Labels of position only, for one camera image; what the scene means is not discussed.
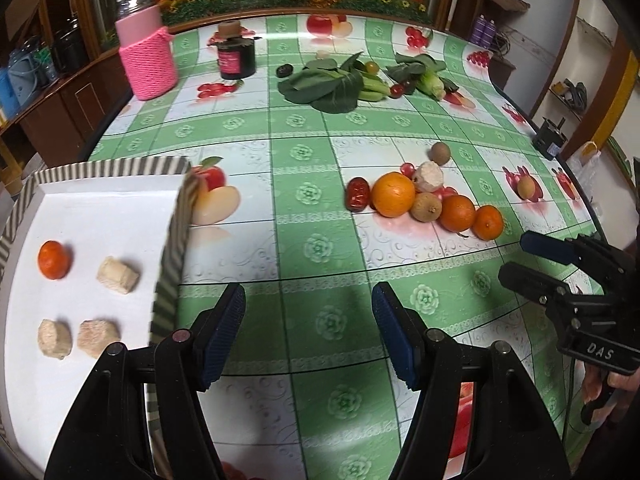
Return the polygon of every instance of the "tofu piece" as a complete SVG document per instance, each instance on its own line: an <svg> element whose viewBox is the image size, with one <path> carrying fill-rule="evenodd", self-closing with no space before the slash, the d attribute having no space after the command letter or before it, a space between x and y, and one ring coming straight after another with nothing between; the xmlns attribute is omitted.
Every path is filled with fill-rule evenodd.
<svg viewBox="0 0 640 480"><path fill-rule="evenodd" d="M105 287L120 294L129 294L138 282L139 274L112 256L100 264L96 278Z"/></svg>
<svg viewBox="0 0 640 480"><path fill-rule="evenodd" d="M83 321L78 331L78 348L94 359L111 343L120 341L118 327L111 321L92 319Z"/></svg>
<svg viewBox="0 0 640 480"><path fill-rule="evenodd" d="M71 332L64 323L43 319L38 327L38 348L46 357L64 359L71 353Z"/></svg>

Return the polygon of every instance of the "dark jar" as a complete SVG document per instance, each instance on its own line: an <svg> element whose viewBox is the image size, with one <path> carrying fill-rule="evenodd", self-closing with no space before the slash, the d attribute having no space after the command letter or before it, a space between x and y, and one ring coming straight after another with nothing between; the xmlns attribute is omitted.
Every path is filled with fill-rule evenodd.
<svg viewBox="0 0 640 480"><path fill-rule="evenodd" d="M220 23L218 35L224 40L217 44L222 79L244 79L255 74L255 40L242 37L240 22Z"/></svg>

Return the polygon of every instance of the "black kettle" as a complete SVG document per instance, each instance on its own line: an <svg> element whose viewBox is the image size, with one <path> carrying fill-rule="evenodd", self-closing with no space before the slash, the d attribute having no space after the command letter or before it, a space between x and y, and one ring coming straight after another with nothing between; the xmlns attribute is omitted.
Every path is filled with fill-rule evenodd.
<svg viewBox="0 0 640 480"><path fill-rule="evenodd" d="M58 73L71 75L89 63L78 18L68 20L67 27L56 33L51 56Z"/></svg>

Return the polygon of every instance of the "white tray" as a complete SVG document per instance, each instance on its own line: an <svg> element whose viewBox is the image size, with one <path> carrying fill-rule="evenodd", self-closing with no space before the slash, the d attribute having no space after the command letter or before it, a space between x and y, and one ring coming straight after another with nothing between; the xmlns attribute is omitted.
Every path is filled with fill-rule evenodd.
<svg viewBox="0 0 640 480"><path fill-rule="evenodd" d="M148 157L40 171L7 221L0 238L0 415L5 439L37 477L95 363L75 344L62 361L44 357L38 326L43 319L66 322L75 341L84 320L113 320L131 349L147 346L151 332L157 340L173 329L196 189L189 169L182 157ZM61 280L38 270L47 240L72 249ZM96 280L107 256L140 271L131 293Z"/></svg>

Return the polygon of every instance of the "tangerine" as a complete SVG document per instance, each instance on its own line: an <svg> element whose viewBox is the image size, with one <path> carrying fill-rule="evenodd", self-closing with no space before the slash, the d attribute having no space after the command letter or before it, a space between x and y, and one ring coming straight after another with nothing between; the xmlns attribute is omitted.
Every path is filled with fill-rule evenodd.
<svg viewBox="0 0 640 480"><path fill-rule="evenodd" d="M442 201L440 224L448 231L466 231L476 219L476 206L466 196L451 195Z"/></svg>
<svg viewBox="0 0 640 480"><path fill-rule="evenodd" d="M476 221L472 227L474 234L488 242L495 240L502 234L504 229L504 219L498 208L492 205L483 205L476 211Z"/></svg>
<svg viewBox="0 0 640 480"><path fill-rule="evenodd" d="M71 267L71 256L60 242L44 242L38 252L38 268L45 278L64 278Z"/></svg>
<svg viewBox="0 0 640 480"><path fill-rule="evenodd" d="M397 171L381 176L371 189L373 207L387 218L396 218L409 211L414 198L414 183Z"/></svg>

